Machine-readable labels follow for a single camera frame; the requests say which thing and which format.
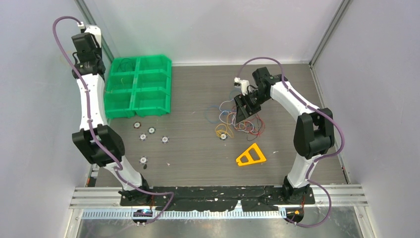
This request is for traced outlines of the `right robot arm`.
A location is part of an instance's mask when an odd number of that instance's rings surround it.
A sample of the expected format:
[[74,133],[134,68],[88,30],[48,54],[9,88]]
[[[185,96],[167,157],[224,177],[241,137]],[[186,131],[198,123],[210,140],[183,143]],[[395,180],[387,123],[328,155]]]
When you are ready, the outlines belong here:
[[288,203],[296,203],[309,189],[309,178],[317,161],[334,146],[332,111],[319,108],[299,94],[282,74],[271,75],[266,67],[252,74],[255,86],[248,80],[234,78],[234,86],[241,94],[234,97],[236,122],[242,122],[261,110],[268,101],[278,102],[296,122],[293,144],[296,158],[282,185],[282,196]]

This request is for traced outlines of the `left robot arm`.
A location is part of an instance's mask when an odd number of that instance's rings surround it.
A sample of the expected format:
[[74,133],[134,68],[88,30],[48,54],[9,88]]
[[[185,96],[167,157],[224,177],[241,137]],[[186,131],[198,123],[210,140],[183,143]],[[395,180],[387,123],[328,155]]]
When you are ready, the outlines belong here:
[[126,159],[123,140],[108,125],[105,116],[101,30],[84,23],[79,23],[78,28],[80,33],[72,36],[76,49],[72,74],[80,89],[82,117],[72,141],[90,164],[105,168],[117,178],[123,198],[147,205],[152,198],[147,181]]

